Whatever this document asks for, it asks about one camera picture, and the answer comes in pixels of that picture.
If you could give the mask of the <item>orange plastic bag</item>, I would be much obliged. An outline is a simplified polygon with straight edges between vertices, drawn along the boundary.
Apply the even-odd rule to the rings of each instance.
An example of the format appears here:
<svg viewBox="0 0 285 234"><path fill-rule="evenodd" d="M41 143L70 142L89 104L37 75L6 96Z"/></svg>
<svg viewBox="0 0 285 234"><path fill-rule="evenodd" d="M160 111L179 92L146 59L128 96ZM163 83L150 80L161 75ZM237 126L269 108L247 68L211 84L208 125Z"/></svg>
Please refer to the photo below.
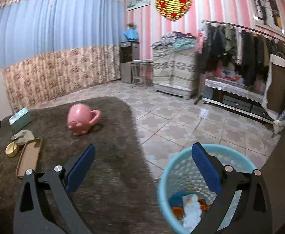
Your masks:
<svg viewBox="0 0 285 234"><path fill-rule="evenodd" d="M198 198L198 203L199 203L199 209L201 211L207 211L210 208L210 205L206 203L206 201L203 198ZM174 215L176 217L182 217L184 215L184 208L180 206L175 206L171 208Z"/></svg>

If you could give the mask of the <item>blue plastic bag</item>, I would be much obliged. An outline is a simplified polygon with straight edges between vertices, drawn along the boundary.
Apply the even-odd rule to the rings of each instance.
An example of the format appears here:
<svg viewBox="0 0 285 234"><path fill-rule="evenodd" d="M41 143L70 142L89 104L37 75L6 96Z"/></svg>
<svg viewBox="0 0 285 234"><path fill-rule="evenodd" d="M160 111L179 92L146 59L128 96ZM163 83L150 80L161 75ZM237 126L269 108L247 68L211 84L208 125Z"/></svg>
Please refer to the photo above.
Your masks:
<svg viewBox="0 0 285 234"><path fill-rule="evenodd" d="M187 196L188 193L185 190L178 191L171 195L168 199L171 208L183 208L183 197Z"/></svg>

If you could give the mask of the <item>dark brown table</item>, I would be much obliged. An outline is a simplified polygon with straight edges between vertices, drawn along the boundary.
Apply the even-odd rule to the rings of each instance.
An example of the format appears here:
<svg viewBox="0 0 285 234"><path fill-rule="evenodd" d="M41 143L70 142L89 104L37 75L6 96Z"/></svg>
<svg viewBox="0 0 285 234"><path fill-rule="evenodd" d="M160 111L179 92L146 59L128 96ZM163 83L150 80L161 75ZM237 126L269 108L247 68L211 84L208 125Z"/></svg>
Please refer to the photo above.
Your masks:
<svg viewBox="0 0 285 234"><path fill-rule="evenodd" d="M271 204L272 232L285 233L285 130L261 172Z"/></svg>

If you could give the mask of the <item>yellow round bowl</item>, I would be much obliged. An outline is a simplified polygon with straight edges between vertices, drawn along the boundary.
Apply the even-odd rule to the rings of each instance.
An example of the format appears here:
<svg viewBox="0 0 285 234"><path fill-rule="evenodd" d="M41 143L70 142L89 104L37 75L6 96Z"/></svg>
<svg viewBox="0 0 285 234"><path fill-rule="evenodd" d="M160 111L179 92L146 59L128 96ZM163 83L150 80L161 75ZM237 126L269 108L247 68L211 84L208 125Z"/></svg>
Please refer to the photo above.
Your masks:
<svg viewBox="0 0 285 234"><path fill-rule="evenodd" d="M7 157L15 157L18 151L19 151L19 146L15 141L13 141L7 145L5 149L5 154L7 155Z"/></svg>

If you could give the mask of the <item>beige folded cloth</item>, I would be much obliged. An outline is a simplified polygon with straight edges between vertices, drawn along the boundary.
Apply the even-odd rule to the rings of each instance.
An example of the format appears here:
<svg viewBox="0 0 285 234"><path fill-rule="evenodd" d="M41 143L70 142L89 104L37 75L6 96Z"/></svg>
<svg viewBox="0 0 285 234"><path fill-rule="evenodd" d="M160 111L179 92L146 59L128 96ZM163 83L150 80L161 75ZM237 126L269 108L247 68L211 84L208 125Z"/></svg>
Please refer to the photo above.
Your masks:
<svg viewBox="0 0 285 234"><path fill-rule="evenodd" d="M11 137L11 141L17 145L25 145L28 141L35 139L34 134L31 130L23 129Z"/></svg>

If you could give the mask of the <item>light blue plastic basket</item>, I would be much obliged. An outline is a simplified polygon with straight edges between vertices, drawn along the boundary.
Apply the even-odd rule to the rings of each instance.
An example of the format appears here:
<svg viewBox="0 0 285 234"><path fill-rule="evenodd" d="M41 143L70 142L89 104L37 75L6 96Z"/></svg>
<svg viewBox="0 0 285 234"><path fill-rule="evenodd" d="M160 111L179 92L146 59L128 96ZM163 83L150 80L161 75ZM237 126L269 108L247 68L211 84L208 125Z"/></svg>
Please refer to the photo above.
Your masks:
<svg viewBox="0 0 285 234"><path fill-rule="evenodd" d="M238 172L252 173L256 166L240 152L219 144L203 144L209 155L215 156L222 165L230 165ZM178 153L166 166L158 185L158 203L163 217L175 233L190 233L172 212L169 198L177 192L187 192L212 204L216 194L206 185L191 156L191 147Z"/></svg>

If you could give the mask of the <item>pink pig mug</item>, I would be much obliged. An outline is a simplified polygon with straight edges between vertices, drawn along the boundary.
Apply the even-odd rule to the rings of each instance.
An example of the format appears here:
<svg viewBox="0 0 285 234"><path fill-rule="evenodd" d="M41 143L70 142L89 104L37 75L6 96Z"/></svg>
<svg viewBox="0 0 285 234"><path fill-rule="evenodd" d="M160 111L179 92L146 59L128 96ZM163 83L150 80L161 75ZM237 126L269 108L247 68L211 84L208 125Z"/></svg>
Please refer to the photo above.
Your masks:
<svg viewBox="0 0 285 234"><path fill-rule="evenodd" d="M73 135L85 135L99 122L100 118L99 110L91 110L83 103L74 104L68 112L67 127Z"/></svg>

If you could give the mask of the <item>dark framed screen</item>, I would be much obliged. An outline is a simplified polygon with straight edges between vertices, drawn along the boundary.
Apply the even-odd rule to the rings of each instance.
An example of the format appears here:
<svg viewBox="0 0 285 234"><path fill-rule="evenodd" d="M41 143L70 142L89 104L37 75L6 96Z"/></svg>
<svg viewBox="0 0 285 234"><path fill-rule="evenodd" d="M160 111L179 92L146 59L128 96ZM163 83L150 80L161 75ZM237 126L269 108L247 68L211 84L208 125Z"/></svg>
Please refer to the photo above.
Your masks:
<svg viewBox="0 0 285 234"><path fill-rule="evenodd" d="M261 106L276 120L285 110L285 59L272 54Z"/></svg>

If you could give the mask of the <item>cloth covered chest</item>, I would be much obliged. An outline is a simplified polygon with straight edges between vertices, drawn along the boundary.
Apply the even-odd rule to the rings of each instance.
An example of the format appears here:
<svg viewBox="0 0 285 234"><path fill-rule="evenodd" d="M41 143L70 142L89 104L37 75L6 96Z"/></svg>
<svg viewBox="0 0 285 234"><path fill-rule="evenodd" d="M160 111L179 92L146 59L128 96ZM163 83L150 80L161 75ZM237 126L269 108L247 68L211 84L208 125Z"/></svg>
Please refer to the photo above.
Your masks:
<svg viewBox="0 0 285 234"><path fill-rule="evenodd" d="M199 68L195 49L162 47L153 50L153 85L156 91L187 100L196 97Z"/></svg>

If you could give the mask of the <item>clothes rack with garments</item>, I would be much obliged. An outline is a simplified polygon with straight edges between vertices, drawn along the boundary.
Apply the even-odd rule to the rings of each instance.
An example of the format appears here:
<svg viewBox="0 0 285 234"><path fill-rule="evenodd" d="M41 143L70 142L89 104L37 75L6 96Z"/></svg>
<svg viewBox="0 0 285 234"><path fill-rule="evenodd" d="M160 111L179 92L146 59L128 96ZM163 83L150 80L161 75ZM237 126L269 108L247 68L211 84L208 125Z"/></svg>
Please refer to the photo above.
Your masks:
<svg viewBox="0 0 285 234"><path fill-rule="evenodd" d="M213 77L251 88L256 75L265 74L270 55L285 59L285 42L267 33L211 20L202 21L201 31L197 38L201 74L196 104L203 99L201 90L207 72Z"/></svg>

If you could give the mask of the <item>pile of clothes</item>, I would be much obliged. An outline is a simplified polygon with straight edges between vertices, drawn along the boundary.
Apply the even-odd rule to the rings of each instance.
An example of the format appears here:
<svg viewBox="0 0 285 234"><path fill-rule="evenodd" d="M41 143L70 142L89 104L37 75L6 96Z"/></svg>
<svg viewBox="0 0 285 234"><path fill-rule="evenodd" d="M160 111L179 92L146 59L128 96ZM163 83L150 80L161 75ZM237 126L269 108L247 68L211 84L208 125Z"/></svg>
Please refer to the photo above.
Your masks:
<svg viewBox="0 0 285 234"><path fill-rule="evenodd" d="M187 50L194 48L196 45L196 37L190 33L169 32L162 38L152 44L152 49L169 48L173 50Z"/></svg>

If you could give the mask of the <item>blue covered water bottle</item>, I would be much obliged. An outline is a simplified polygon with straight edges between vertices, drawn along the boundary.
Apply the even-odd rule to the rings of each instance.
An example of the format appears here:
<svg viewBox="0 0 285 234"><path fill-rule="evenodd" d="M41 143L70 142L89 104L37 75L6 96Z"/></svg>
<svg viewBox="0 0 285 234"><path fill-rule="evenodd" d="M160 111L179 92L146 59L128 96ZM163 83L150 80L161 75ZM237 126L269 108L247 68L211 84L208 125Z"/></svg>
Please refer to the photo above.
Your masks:
<svg viewBox="0 0 285 234"><path fill-rule="evenodd" d="M134 28L129 28L126 31L123 32L123 36L127 41L138 41L139 40L139 34L137 30Z"/></svg>

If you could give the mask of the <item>small potted plant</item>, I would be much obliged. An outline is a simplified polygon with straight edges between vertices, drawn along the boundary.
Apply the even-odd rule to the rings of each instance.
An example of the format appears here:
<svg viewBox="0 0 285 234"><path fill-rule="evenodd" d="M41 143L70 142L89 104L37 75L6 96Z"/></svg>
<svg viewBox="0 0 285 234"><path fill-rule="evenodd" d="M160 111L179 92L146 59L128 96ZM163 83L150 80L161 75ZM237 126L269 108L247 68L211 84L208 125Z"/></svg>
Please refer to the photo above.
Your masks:
<svg viewBox="0 0 285 234"><path fill-rule="evenodd" d="M134 30L135 29L134 23L128 23L127 27L128 27L129 30Z"/></svg>

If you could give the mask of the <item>red heart wall decoration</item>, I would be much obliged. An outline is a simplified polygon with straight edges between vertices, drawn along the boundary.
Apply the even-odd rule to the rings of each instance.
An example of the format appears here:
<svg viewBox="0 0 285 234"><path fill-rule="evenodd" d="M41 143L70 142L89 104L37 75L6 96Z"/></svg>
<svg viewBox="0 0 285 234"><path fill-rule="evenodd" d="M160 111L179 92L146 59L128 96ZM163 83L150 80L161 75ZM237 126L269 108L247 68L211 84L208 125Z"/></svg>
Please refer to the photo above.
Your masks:
<svg viewBox="0 0 285 234"><path fill-rule="evenodd" d="M156 0L158 13L170 21L177 21L185 15L192 5L192 0Z"/></svg>

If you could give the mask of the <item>landscape wall calendar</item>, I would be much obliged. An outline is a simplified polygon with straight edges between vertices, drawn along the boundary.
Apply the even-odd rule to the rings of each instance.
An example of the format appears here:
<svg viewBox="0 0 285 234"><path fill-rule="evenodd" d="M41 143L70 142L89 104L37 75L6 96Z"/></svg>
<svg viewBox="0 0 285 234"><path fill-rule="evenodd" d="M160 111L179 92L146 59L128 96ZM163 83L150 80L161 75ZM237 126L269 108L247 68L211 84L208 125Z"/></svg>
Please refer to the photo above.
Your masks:
<svg viewBox="0 0 285 234"><path fill-rule="evenodd" d="M135 10L140 7L150 5L150 0L128 0L126 5L126 11Z"/></svg>

